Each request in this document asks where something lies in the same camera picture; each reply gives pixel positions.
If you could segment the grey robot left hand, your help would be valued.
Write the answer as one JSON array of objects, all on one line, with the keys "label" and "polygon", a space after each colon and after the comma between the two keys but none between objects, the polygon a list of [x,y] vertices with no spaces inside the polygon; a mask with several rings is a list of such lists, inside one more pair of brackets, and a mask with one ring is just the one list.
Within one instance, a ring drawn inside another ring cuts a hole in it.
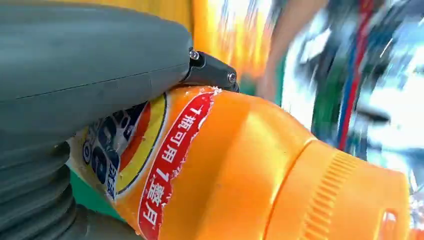
[{"label": "grey robot left hand", "polygon": [[127,223],[75,202],[68,139],[176,85],[238,92],[236,79],[174,21],[105,5],[1,1],[1,239],[137,240]]}]

